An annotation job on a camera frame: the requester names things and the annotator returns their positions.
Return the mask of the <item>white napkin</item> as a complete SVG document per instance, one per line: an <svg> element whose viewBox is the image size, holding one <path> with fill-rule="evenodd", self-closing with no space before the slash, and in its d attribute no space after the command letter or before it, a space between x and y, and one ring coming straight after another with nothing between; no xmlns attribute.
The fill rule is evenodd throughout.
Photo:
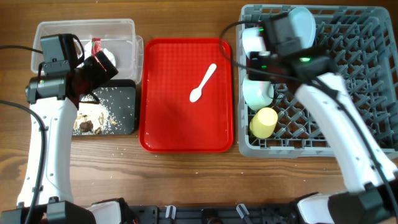
<svg viewBox="0 0 398 224"><path fill-rule="evenodd" d="M83 48L85 51L85 59L87 59L89 56L91 56L92 43L88 42L86 45L83 46ZM107 56L109 61L116 67L116 59L114 55L108 49L101 49L101 50Z"/></svg>

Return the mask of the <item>blue bowl with rice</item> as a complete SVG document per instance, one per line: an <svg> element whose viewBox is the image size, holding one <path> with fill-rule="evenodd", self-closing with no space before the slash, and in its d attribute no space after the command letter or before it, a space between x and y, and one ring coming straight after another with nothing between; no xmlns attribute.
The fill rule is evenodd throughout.
<svg viewBox="0 0 398 224"><path fill-rule="evenodd" d="M242 33L243 50L247 58L250 57L251 52L267 51L263 34L264 34L264 29L262 27L252 27L243 30Z"/></svg>

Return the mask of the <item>red strawberry snack wrapper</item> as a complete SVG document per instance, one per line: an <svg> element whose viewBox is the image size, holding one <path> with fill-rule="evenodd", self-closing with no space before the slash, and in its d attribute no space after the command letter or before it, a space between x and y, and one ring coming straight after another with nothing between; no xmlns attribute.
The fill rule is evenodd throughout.
<svg viewBox="0 0 398 224"><path fill-rule="evenodd" d="M96 53L100 52L101 48L101 39L100 38L92 38L91 40L91 54L95 55Z"/></svg>

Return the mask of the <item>mint green bowl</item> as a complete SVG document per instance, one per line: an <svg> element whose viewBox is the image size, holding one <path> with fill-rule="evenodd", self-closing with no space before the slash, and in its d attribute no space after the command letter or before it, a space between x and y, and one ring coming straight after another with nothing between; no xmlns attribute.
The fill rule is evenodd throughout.
<svg viewBox="0 0 398 224"><path fill-rule="evenodd" d="M253 111L269 106L274 99L274 87L271 82L250 80L246 75L242 88L244 100Z"/></svg>

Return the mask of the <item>yellow plastic cup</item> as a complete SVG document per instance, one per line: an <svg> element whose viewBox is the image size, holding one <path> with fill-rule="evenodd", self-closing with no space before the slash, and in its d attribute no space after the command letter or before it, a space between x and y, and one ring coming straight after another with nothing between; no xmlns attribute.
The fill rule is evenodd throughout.
<svg viewBox="0 0 398 224"><path fill-rule="evenodd" d="M274 109L262 108L252 118L249 129L257 138L268 138L273 134L278 119L278 114Z"/></svg>

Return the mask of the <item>light blue plate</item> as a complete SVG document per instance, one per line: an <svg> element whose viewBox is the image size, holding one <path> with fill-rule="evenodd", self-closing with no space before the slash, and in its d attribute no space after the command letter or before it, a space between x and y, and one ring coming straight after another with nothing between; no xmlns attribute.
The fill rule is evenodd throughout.
<svg viewBox="0 0 398 224"><path fill-rule="evenodd" d="M295 35L303 48L310 48L315 41L316 23L313 14L306 7L296 7L288 14Z"/></svg>

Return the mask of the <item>cream plastic spoon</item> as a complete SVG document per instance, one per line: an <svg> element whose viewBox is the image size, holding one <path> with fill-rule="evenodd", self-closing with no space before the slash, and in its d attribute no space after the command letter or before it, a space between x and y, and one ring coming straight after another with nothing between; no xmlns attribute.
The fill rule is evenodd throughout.
<svg viewBox="0 0 398 224"><path fill-rule="evenodd" d="M191 103L194 103L198 101L202 95L202 90L207 81L211 78L212 74L215 72L217 69L217 65L215 63L212 63L209 67L208 70L206 71L203 79L201 80L200 84L198 87L193 89L190 93L189 100Z"/></svg>

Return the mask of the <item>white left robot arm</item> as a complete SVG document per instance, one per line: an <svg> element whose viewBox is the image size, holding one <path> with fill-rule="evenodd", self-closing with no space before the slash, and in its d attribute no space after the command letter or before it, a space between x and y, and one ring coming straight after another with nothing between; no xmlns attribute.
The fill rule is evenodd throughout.
<svg viewBox="0 0 398 224"><path fill-rule="evenodd" d="M39 95L26 110L32 118L25 181L14 210L3 211L1 223L122 223L129 209L122 198L83 208L73 203L70 184L72 131L80 95L117 74L102 51L80 68L62 72L68 93L61 99Z"/></svg>

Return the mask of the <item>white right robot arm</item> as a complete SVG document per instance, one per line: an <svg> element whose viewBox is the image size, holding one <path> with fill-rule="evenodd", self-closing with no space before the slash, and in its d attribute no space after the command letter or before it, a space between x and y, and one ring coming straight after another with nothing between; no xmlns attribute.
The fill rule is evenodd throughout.
<svg viewBox="0 0 398 224"><path fill-rule="evenodd" d="M397 166L373 138L329 55L251 52L249 78L286 83L334 151L346 190L297 202L304 223L379 223L397 216Z"/></svg>

